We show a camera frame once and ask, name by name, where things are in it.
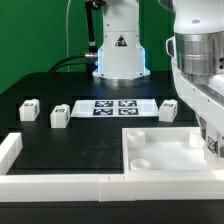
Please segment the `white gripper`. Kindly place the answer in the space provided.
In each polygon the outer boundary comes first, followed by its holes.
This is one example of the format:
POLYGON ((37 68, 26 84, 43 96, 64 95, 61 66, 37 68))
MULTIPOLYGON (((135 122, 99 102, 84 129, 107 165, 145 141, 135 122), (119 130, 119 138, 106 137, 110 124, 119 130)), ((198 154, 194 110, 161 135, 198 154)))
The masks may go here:
POLYGON ((208 124, 224 134, 224 74, 210 78, 208 85, 200 85, 189 81, 174 59, 171 65, 178 96, 200 116, 202 138, 206 139, 209 134, 208 124))

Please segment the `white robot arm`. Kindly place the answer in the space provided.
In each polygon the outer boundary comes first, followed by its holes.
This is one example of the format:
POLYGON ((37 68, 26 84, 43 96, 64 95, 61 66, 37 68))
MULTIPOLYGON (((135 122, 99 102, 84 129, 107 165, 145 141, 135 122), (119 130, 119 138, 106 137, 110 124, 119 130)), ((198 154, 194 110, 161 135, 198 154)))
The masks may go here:
MULTIPOLYGON (((139 0, 85 0, 103 10, 103 44, 96 50, 93 77, 125 84, 146 77, 139 42, 139 0)), ((175 14, 174 36, 166 41, 179 97, 224 136, 224 0, 158 0, 175 14)))

